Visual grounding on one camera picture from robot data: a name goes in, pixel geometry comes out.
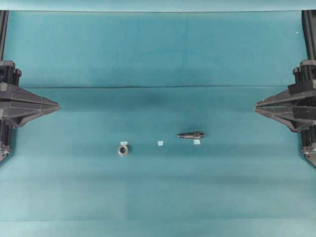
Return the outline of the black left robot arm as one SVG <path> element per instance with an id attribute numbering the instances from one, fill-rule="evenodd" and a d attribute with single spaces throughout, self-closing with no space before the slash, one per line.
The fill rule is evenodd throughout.
<path id="1" fill-rule="evenodd" d="M 60 105 L 19 87 L 21 70 L 3 53 L 9 11 L 0 12 L 0 160 L 12 151 L 13 130 L 44 115 L 60 110 Z"/>

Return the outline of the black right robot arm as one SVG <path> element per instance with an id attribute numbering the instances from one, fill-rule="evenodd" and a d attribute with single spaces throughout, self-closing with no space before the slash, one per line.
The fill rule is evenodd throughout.
<path id="1" fill-rule="evenodd" d="M 301 134 L 301 152 L 316 165 L 316 11 L 302 11 L 307 60 L 292 70 L 295 83 L 255 104 L 255 112 Z"/>

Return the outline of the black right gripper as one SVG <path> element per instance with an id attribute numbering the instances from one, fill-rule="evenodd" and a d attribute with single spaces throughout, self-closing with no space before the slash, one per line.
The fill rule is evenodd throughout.
<path id="1" fill-rule="evenodd" d="M 316 105 L 316 61 L 303 60 L 300 67 L 293 70 L 295 83 L 288 89 L 270 96 L 255 105 L 255 112 L 287 126 L 292 132 L 300 132 L 301 152 L 313 166 L 316 165 L 316 120 L 295 118 L 289 107 L 275 106 L 315 106 Z"/>

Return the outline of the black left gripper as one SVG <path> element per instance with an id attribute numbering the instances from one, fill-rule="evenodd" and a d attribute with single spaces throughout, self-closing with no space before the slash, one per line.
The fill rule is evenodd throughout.
<path id="1" fill-rule="evenodd" d="M 58 103 L 18 87 L 21 75 L 22 72 L 16 68 L 13 61 L 0 62 L 0 161 L 4 161 L 12 151 L 13 127 L 23 127 L 32 120 L 61 109 Z M 6 115 L 4 106 L 9 101 L 47 105 L 53 108 L 24 113 L 19 109 L 11 109 L 11 113 Z"/>

